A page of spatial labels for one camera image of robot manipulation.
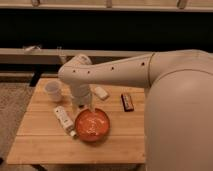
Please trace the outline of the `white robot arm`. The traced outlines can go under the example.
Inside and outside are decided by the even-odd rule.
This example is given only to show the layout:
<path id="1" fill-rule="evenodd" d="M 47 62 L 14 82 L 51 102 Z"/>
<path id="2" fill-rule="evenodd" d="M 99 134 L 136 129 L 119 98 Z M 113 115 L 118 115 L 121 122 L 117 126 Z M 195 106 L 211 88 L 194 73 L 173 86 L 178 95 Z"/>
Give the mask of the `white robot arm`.
<path id="1" fill-rule="evenodd" d="M 91 84 L 145 90 L 146 171 L 213 171 L 213 54 L 153 52 L 102 64 L 77 55 L 58 77 L 76 104 Z"/>

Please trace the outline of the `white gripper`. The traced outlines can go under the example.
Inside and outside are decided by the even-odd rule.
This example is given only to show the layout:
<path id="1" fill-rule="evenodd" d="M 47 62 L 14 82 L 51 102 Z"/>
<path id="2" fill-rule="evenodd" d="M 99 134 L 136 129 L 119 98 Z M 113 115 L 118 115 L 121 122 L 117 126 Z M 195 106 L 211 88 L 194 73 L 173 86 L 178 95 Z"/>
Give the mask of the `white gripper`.
<path id="1" fill-rule="evenodd" d="M 71 101 L 74 105 L 72 106 L 72 111 L 74 115 L 78 114 L 78 107 L 88 105 L 88 109 L 91 112 L 94 112 L 92 102 L 92 92 L 90 86 L 88 84 L 81 84 L 81 85 L 71 85 L 70 86 L 71 92 Z"/>

